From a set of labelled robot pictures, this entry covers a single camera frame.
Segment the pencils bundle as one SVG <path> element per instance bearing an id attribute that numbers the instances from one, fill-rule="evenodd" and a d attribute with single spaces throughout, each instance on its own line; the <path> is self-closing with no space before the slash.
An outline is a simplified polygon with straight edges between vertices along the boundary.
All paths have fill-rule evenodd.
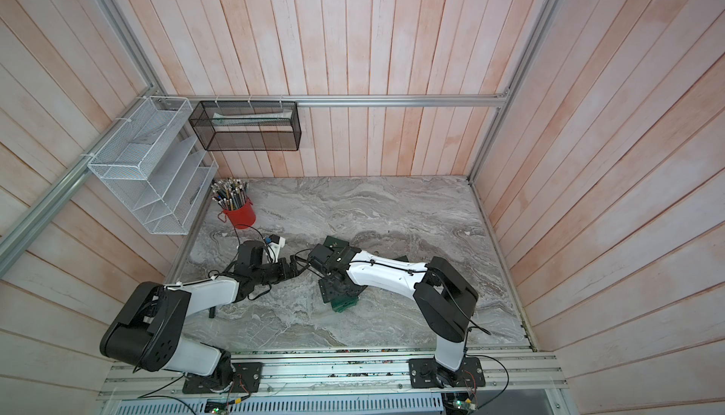
<path id="1" fill-rule="evenodd" d="M 222 209 L 238 210 L 248 201 L 247 182 L 237 178 L 214 180 L 211 184 L 211 196 Z"/>

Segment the aluminium frame rail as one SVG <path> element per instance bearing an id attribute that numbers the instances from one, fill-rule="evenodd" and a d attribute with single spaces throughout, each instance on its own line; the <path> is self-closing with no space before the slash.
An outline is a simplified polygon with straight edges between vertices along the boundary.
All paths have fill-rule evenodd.
<path id="1" fill-rule="evenodd" d="M 413 94 L 413 95 L 240 95 L 184 96 L 193 105 L 200 102 L 235 102 L 249 105 L 295 103 L 298 107 L 500 107 L 505 94 Z"/>

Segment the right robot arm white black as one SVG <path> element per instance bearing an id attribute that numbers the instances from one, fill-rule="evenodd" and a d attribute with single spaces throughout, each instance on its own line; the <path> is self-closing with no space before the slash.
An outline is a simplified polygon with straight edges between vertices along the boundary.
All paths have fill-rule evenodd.
<path id="1" fill-rule="evenodd" d="M 335 312 L 356 305 L 366 288 L 387 290 L 416 303 L 436 335 L 436 348 L 432 358 L 409 361 L 413 387 L 458 387 L 473 376 L 464 369 L 464 357 L 479 294 L 447 260 L 436 256 L 428 262 L 407 262 L 349 245 L 319 244 L 307 263 L 321 274 L 323 302 Z"/>

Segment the black mesh basket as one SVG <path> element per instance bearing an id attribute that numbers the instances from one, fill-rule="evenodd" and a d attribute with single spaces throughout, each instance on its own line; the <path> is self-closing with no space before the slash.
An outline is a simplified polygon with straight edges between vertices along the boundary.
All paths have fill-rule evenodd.
<path id="1" fill-rule="evenodd" d="M 293 102 L 201 101 L 189 122 L 212 152 L 296 152 L 302 137 Z"/>

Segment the left green jewelry box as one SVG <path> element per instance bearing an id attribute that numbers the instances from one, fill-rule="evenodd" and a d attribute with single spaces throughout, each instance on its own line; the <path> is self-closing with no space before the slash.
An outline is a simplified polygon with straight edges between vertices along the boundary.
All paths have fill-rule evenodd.
<path id="1" fill-rule="evenodd" d="M 338 239 L 332 236 L 326 237 L 326 239 L 323 242 L 323 246 L 332 250 L 333 252 L 339 252 L 345 250 L 345 248 L 349 247 L 349 242 L 344 241 L 343 239 Z"/>

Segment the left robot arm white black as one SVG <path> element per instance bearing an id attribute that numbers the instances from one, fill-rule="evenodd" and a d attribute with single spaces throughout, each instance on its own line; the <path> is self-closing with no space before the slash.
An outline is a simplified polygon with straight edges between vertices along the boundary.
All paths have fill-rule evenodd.
<path id="1" fill-rule="evenodd" d="M 102 356 L 135 370 L 183 373 L 202 380 L 212 392 L 232 386 L 230 352 L 183 337 L 188 317 L 245 299 L 258 287 L 271 288 L 303 270 L 296 258 L 279 258 L 262 241 L 245 241 L 219 273 L 192 283 L 140 284 L 102 337 Z"/>

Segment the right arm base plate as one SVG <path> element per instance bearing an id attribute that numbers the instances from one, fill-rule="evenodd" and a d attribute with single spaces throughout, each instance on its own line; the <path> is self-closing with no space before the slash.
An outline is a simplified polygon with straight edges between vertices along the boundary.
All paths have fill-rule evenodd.
<path id="1" fill-rule="evenodd" d="M 408 361 L 411 386 L 414 389 L 444 389 L 485 386 L 479 358 L 464 358 L 457 371 L 438 364 L 434 358 L 412 358 Z"/>

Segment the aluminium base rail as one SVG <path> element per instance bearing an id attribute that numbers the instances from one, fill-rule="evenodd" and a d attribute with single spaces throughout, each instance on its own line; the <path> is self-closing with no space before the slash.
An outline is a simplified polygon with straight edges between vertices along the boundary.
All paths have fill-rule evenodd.
<path id="1" fill-rule="evenodd" d="M 479 358 L 477 369 L 485 380 L 478 392 L 495 392 L 505 384 L 512 390 L 564 389 L 568 381 L 553 353 L 522 347 L 468 349 L 469 358 Z M 283 354 L 266 352 L 237 354 L 237 362 L 260 362 L 262 373 L 258 396 L 329 395 L 354 393 L 412 392 L 408 361 L 426 358 L 430 352 L 411 348 L 383 350 L 322 351 Z M 115 363 L 97 396 L 99 401 L 131 399 L 151 390 L 181 396 L 183 383 L 177 373 L 149 373 Z"/>

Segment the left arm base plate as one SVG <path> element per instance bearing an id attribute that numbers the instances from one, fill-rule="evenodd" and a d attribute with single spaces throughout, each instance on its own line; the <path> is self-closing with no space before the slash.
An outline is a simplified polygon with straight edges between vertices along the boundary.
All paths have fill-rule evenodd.
<path id="1" fill-rule="evenodd" d="M 182 387 L 183 394 L 204 394 L 212 392 L 258 392 L 262 377 L 262 362 L 229 362 L 211 375 L 190 373 Z"/>

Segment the red pencil cup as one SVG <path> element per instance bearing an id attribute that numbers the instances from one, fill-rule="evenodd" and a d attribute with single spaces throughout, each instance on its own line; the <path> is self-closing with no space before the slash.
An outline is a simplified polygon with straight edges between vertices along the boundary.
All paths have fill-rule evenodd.
<path id="1" fill-rule="evenodd" d="M 217 219 L 221 222 L 228 222 L 238 230 L 250 229 L 257 220 L 253 201 L 248 199 L 242 207 L 236 210 L 223 209 Z"/>

